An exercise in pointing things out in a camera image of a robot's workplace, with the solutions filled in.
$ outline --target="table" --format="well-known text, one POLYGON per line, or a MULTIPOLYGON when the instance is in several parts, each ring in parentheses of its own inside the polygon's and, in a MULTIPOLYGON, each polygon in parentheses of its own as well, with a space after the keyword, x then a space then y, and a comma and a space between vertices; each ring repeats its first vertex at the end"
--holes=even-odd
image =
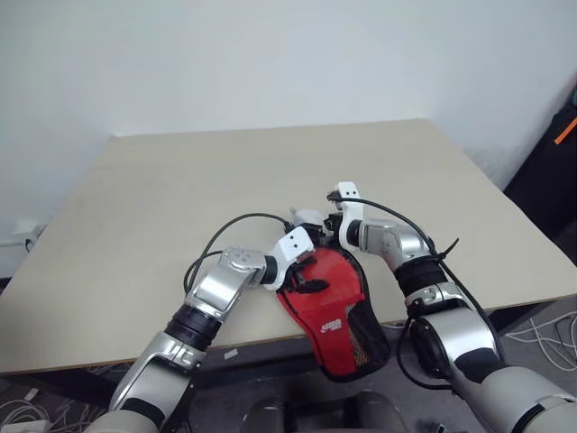
MULTIPOLYGON (((333 210, 353 180, 415 219, 486 309, 574 294, 572 263, 425 120, 115 137, 0 298, 0 372, 129 360, 182 302, 182 275, 212 233, 244 212, 333 210)), ((378 211, 367 214, 382 217, 378 211)), ((281 225, 239 223, 215 247, 268 250, 281 225)), ((405 311, 394 277, 359 255, 381 321, 405 311)), ((302 334, 273 293, 250 290, 214 345, 302 334)))

